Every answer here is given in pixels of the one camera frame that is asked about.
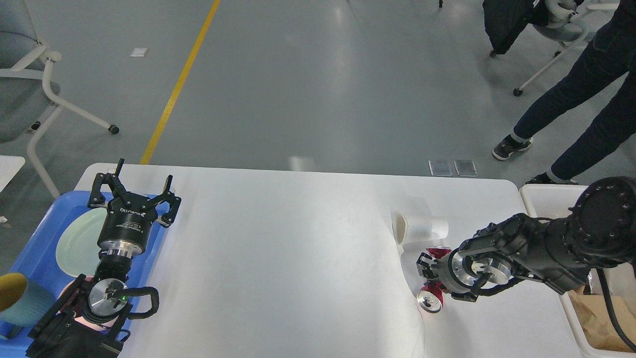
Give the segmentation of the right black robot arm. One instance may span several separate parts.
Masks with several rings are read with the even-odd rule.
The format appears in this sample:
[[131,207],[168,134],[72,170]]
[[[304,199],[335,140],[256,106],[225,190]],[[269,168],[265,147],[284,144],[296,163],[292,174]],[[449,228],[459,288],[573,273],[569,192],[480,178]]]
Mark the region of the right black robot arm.
[[635,179],[610,177],[591,184],[565,218],[518,213],[476,231],[458,248],[425,249],[416,261],[424,279],[420,308],[438,313],[443,294],[474,303],[526,280],[558,294],[579,288],[596,269],[609,319],[621,340],[635,344],[619,324],[605,268],[635,264]]

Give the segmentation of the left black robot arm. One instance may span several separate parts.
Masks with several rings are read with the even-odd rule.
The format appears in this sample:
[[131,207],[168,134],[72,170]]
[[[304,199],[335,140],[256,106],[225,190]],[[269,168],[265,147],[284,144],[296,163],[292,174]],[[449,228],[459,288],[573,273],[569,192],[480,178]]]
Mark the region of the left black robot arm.
[[171,190],[172,175],[157,196],[130,192],[120,181],[123,165],[120,159],[113,173],[97,173],[89,192],[89,209],[106,211],[95,272],[78,275],[34,325],[28,358],[116,358],[130,337],[127,320],[159,309],[158,290],[130,285],[129,272],[145,254],[153,225],[175,222],[181,198]]

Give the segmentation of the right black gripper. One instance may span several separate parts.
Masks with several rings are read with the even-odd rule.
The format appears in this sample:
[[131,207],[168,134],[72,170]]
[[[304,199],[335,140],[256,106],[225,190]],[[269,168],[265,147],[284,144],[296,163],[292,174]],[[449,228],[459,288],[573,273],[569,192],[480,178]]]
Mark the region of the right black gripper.
[[429,252],[422,252],[416,261],[418,274],[438,275],[438,277],[424,277],[421,291],[430,292],[435,296],[443,296],[444,290],[452,299],[474,303],[478,296],[471,292],[478,279],[470,265],[458,252],[450,252],[441,259],[437,259]]

